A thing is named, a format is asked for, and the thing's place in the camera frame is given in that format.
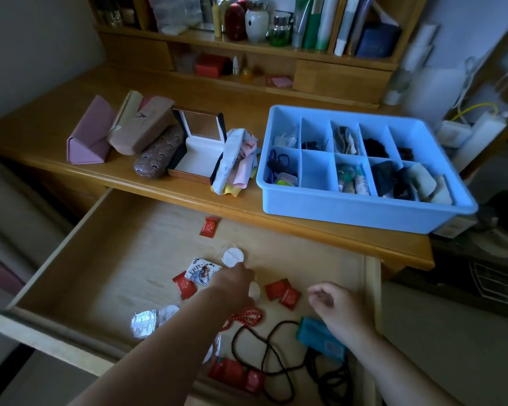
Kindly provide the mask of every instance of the black cord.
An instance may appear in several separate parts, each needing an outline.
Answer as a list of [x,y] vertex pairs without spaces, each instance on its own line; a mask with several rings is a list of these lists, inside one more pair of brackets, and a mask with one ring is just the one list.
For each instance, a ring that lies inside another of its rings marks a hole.
[[[239,330],[233,335],[233,339],[231,341],[231,353],[239,362],[239,364],[243,367],[254,369],[256,371],[263,372],[268,377],[273,376],[279,376],[279,375],[285,375],[286,380],[288,381],[288,384],[290,385],[290,396],[286,399],[279,400],[271,396],[265,388],[263,389],[263,394],[267,399],[269,399],[271,402],[276,404],[288,404],[294,401],[295,398],[295,388],[291,381],[289,373],[294,370],[302,369],[303,367],[306,367],[306,371],[308,372],[309,376],[312,378],[312,380],[316,383],[318,386],[318,394],[320,396],[320,399],[326,406],[331,405],[343,405],[348,406],[352,404],[352,400],[354,398],[354,384],[352,382],[352,377],[350,376],[350,370],[348,368],[348,357],[345,357],[345,361],[342,363],[342,365],[336,369],[332,370],[330,372],[327,372],[323,374],[322,376],[318,375],[318,370],[316,368],[316,358],[320,355],[320,352],[308,348],[305,354],[305,358],[303,359],[303,362],[300,365],[292,366],[291,368],[286,368],[284,364],[282,363],[281,357],[278,355],[275,348],[271,345],[271,337],[276,333],[276,331],[285,324],[290,325],[299,325],[296,321],[281,321],[276,324],[276,326],[269,332],[269,335],[264,338],[260,336],[255,330],[251,329],[250,327],[243,325],[239,328]],[[265,343],[265,351],[262,358],[262,363],[259,368],[255,367],[254,365],[251,365],[244,360],[242,360],[235,350],[235,344],[237,342],[237,338],[239,337],[240,333],[244,330],[248,330],[256,339],[259,341],[262,341]],[[275,356],[277,357],[278,364],[280,365],[280,370],[275,372],[269,372],[266,371],[265,361],[267,360],[267,356],[269,355],[269,352],[273,352]],[[342,393],[342,390],[338,390],[340,386],[346,385],[344,389],[344,394]]]

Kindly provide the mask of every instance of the white jar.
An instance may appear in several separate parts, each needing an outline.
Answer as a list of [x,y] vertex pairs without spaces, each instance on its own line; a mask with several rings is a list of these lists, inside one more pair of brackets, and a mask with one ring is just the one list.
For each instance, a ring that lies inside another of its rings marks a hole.
[[267,36],[269,13],[248,10],[245,14],[246,35],[251,43],[262,43]]

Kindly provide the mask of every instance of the silver jar lid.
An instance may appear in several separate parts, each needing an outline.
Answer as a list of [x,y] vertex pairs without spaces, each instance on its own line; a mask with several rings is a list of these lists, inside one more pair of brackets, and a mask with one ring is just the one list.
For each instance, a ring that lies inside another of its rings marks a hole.
[[285,11],[275,11],[272,15],[272,23],[276,27],[286,26],[290,24],[291,13]]
[[246,8],[252,11],[265,11],[267,9],[266,0],[246,0]]

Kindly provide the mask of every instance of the blue organizer box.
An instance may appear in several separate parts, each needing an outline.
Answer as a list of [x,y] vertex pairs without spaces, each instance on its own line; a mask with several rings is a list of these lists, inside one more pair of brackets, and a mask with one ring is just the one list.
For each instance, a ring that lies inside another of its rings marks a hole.
[[[333,129],[341,126],[355,131],[358,155],[334,153]],[[285,133],[296,135],[294,148],[273,145],[275,136]],[[388,159],[367,156],[363,140],[368,138],[384,145],[395,169],[419,162],[433,177],[444,175],[454,203],[379,197],[371,166]],[[324,151],[302,150],[301,143],[305,141],[316,141],[319,147],[325,145]],[[414,162],[401,160],[397,147],[411,148]],[[267,183],[267,160],[272,149],[277,156],[289,156],[299,187]],[[339,192],[336,165],[340,163],[363,166],[371,196]],[[268,214],[385,230],[427,234],[457,214],[473,214],[478,209],[432,132],[414,118],[275,105],[269,111],[256,182],[263,190],[263,210]]]

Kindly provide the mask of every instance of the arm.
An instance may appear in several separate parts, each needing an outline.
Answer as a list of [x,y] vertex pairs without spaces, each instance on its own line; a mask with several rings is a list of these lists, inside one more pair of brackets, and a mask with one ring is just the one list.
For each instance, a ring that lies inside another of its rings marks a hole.
[[215,336],[231,314],[252,305],[254,272],[242,264],[215,273],[171,319],[124,356],[70,406],[184,405]]
[[348,289],[325,282],[311,286],[308,293],[312,308],[373,376],[389,406],[461,404],[376,332]]

